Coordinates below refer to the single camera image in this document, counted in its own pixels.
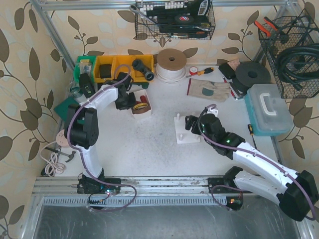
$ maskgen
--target red-handled pliers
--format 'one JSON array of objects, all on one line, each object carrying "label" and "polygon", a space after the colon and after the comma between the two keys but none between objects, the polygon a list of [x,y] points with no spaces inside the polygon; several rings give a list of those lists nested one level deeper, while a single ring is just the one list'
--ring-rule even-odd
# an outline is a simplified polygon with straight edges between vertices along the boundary
[{"label": "red-handled pliers", "polygon": [[[264,17],[264,21],[266,22],[266,24],[268,24],[272,29],[274,29],[275,31],[278,31],[279,27],[273,22],[271,21],[268,17]],[[257,20],[254,22],[254,24],[262,31],[266,34],[267,37],[271,36],[271,32],[268,31],[262,24],[260,24]],[[281,44],[286,44],[289,41],[289,36],[284,33],[283,31],[279,32],[280,34],[280,42]]]}]

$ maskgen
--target small electronic device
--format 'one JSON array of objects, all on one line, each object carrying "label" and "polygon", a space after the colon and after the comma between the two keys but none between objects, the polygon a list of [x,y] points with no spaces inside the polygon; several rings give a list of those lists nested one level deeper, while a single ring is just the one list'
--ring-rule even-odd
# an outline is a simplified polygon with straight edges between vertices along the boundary
[{"label": "small electronic device", "polygon": [[209,32],[211,23],[207,16],[158,16],[158,26],[160,33],[198,33]]},{"label": "small electronic device", "polygon": [[[199,2],[200,2],[200,1],[195,1],[195,2],[191,5],[191,7],[192,7],[192,8],[197,8],[197,5],[198,5]],[[200,6],[199,6],[199,8],[198,8],[198,13],[197,13],[197,15],[198,15],[198,16],[204,16],[204,15],[206,15],[207,12],[208,12],[208,10],[209,10],[209,8],[210,8],[210,4],[211,4],[210,0],[204,0],[204,1],[200,2]]]},{"label": "small electronic device", "polygon": [[236,77],[236,72],[227,62],[221,64],[218,69],[228,80],[234,79]]},{"label": "small electronic device", "polygon": [[90,98],[94,95],[95,90],[92,84],[91,78],[87,73],[81,74],[79,78],[80,89],[86,98]]}]

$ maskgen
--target wrench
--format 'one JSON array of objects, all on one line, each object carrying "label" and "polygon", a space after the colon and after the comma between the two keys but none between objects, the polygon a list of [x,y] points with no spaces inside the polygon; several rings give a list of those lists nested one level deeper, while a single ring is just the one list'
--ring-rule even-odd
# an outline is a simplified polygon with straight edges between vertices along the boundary
[{"label": "wrench", "polygon": [[136,13],[138,15],[140,15],[142,18],[145,18],[147,21],[150,21],[151,23],[157,25],[158,23],[150,18],[148,18],[147,16],[145,16],[143,13],[141,13],[141,11],[134,5],[130,5],[130,11],[133,13]]},{"label": "wrench", "polygon": [[61,151],[58,151],[58,150],[49,148],[49,147],[45,147],[45,149],[47,149],[47,150],[49,150],[49,151],[51,151],[51,152],[54,152],[54,153],[58,153],[58,154],[67,156],[69,159],[65,161],[66,163],[70,162],[70,161],[74,158],[74,155],[75,155],[75,153],[76,153],[75,151],[72,151],[71,154],[66,154],[66,153],[63,153],[63,152],[61,152]]}]

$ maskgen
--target white cable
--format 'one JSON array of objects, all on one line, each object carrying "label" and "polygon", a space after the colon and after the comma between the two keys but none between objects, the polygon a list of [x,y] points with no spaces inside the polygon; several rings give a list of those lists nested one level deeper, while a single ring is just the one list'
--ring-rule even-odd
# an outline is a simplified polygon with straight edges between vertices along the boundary
[{"label": "white cable", "polygon": [[63,163],[59,163],[58,162],[58,155],[55,152],[52,152],[50,154],[50,160],[45,159],[41,153],[42,151],[48,147],[49,145],[55,144],[56,141],[47,144],[45,147],[43,147],[40,152],[39,152],[39,156],[45,161],[47,162],[47,165],[44,168],[45,174],[48,175],[49,177],[54,177],[54,175],[57,174],[61,174],[64,172],[65,170],[65,165]]},{"label": "white cable", "polygon": [[161,81],[168,84],[174,84],[185,79],[186,74],[187,74],[186,67],[183,67],[182,69],[177,71],[170,71],[170,70],[164,69],[159,64],[156,66],[156,71],[155,71],[155,75],[157,76],[157,78],[159,78]]}]

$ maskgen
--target work glove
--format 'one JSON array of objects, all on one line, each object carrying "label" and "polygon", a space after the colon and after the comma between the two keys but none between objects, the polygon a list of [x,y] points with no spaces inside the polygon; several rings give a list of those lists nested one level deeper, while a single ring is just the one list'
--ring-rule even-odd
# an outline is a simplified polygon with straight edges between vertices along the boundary
[{"label": "work glove", "polygon": [[189,79],[187,95],[224,102],[229,97],[230,84]]}]

